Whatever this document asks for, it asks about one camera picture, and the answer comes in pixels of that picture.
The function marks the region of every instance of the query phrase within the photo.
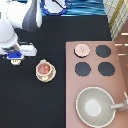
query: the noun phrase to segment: cup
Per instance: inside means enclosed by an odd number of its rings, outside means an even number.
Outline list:
[[[48,82],[55,77],[55,67],[45,59],[36,66],[36,76],[40,81]]]

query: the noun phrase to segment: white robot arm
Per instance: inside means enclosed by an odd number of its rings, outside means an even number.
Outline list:
[[[14,28],[34,31],[42,24],[41,0],[28,0],[26,4],[12,0],[0,1],[0,55],[7,59],[24,59],[35,56],[33,45],[24,45],[18,41]]]

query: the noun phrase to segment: stove burner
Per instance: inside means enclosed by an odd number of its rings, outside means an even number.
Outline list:
[[[86,44],[78,44],[75,49],[74,53],[79,58],[84,58],[90,53],[90,49]]]
[[[91,71],[91,68],[89,66],[89,64],[87,64],[86,62],[79,62],[76,64],[75,66],[75,72],[77,75],[79,76],[87,76]]]
[[[112,76],[115,72],[114,66],[109,62],[100,63],[98,70],[103,76]]]
[[[111,49],[106,45],[99,45],[96,48],[96,54],[102,58],[105,58],[111,54]]]

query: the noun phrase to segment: pink stovetop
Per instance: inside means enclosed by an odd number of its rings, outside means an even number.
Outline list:
[[[77,57],[74,54],[74,48],[77,44],[87,44],[90,48],[90,54],[85,58]],[[111,55],[106,58],[99,57],[95,52],[98,45],[107,45],[111,48]],[[114,65],[114,75],[107,77],[99,73],[98,65],[105,61]],[[75,65],[78,62],[87,62],[90,65],[91,72],[88,76],[80,77],[75,73]],[[106,90],[113,97],[115,103],[125,99],[126,87],[113,41],[66,42],[66,128],[90,128],[78,117],[75,105],[79,92],[89,86]],[[128,128],[128,110],[116,111],[113,122],[106,128]]]

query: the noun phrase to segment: white bowl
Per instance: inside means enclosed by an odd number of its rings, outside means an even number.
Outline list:
[[[106,127],[115,117],[113,98],[99,87],[83,89],[76,99],[76,110],[80,119],[91,127]]]

